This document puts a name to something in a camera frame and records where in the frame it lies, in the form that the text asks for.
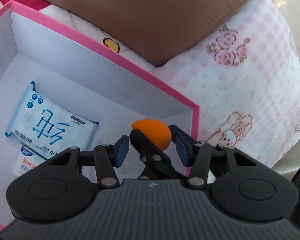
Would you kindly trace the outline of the small white tissue pack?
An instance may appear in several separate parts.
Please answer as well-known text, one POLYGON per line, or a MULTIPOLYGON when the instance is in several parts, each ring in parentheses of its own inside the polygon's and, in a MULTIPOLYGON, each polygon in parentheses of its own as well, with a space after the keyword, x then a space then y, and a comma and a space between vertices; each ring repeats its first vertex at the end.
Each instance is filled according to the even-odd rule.
POLYGON ((39 166, 45 161, 46 159, 38 155, 33 150, 29 149, 26 146, 22 146, 12 172, 15 176, 19 177, 39 166))

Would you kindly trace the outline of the pink cardboard box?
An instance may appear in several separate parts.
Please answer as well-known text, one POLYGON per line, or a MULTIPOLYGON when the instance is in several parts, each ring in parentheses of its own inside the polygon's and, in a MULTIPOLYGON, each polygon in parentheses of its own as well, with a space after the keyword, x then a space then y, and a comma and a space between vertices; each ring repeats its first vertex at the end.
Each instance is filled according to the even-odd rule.
POLYGON ((13 220, 5 192, 20 142, 6 137, 26 87, 99 122, 94 142, 114 143, 134 121, 158 119, 198 138, 199 106, 90 37, 17 2, 0 9, 0 231, 13 220))

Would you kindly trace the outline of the brown pillow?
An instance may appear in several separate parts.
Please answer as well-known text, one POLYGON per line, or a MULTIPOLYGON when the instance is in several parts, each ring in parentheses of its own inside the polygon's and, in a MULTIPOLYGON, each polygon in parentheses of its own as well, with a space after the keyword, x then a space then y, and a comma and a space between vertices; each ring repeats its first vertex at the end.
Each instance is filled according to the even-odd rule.
POLYGON ((196 45, 248 0, 47 0, 159 66, 196 45))

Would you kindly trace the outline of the blue wet wipes pack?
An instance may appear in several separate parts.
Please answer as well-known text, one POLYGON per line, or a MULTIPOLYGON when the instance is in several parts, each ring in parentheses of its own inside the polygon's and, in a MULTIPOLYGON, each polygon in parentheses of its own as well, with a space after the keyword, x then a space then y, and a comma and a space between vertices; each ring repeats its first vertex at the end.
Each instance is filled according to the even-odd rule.
POLYGON ((19 99, 5 135, 15 135, 23 145, 50 159, 72 146, 90 150, 98 125, 42 96, 32 81, 19 99))

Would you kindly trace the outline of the pink checkered pillow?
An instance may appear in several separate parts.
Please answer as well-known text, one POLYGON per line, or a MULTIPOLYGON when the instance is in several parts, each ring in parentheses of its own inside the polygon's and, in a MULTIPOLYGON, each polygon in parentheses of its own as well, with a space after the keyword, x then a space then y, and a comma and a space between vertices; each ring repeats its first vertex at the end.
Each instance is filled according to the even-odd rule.
POLYGON ((249 0, 155 71, 200 106, 199 138, 275 165, 300 140, 300 62, 271 0, 249 0))

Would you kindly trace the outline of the orange makeup sponge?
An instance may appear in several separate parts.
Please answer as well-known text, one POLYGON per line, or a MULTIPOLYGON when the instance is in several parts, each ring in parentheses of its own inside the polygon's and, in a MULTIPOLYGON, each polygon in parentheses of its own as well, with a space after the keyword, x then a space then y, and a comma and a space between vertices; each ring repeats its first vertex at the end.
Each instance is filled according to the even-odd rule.
POLYGON ((160 150, 166 150, 171 141, 172 133, 162 121, 155 119, 141 119, 132 124, 132 129, 140 130, 160 150))

